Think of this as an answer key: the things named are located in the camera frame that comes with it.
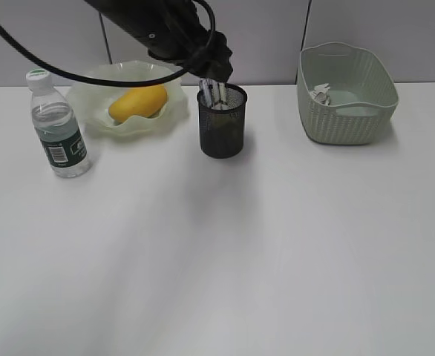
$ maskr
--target plastic bottle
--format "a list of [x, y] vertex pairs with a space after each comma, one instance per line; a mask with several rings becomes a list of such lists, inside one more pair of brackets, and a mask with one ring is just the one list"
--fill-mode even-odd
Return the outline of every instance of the plastic bottle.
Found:
[[65, 97], [54, 88], [51, 74], [43, 69], [32, 70], [26, 81], [33, 92], [33, 125], [52, 169], [64, 178], [84, 174], [91, 161], [76, 116]]

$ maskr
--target black mesh pen holder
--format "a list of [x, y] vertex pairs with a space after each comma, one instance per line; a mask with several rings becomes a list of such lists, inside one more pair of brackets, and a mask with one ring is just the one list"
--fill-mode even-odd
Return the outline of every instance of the black mesh pen holder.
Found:
[[230, 158], [244, 146], [247, 94], [237, 85], [226, 84], [226, 102], [214, 98], [213, 93], [211, 96], [212, 108], [209, 108], [203, 91], [197, 95], [201, 150], [212, 158]]

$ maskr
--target yellow mango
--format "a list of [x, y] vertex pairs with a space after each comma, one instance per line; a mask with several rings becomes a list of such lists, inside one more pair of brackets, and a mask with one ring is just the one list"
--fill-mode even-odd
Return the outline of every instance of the yellow mango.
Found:
[[125, 122], [132, 115], [151, 117], [167, 101], [168, 94], [163, 85], [132, 88], [108, 108], [108, 114], [118, 122]]

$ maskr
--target woven basket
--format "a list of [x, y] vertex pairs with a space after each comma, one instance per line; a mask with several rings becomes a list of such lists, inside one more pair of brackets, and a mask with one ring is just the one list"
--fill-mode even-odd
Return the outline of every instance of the woven basket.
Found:
[[[310, 96], [329, 83], [330, 106]], [[307, 48], [298, 66], [298, 108], [309, 138], [328, 145], [371, 143], [399, 103], [394, 82], [368, 50], [332, 42]]]

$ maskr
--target dark green label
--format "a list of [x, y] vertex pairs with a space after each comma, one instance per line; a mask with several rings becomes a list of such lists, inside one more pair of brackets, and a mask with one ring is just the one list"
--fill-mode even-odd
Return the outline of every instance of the dark green label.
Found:
[[59, 142], [46, 142], [41, 139], [49, 163], [53, 167], [68, 168], [81, 162], [87, 155], [81, 131]]

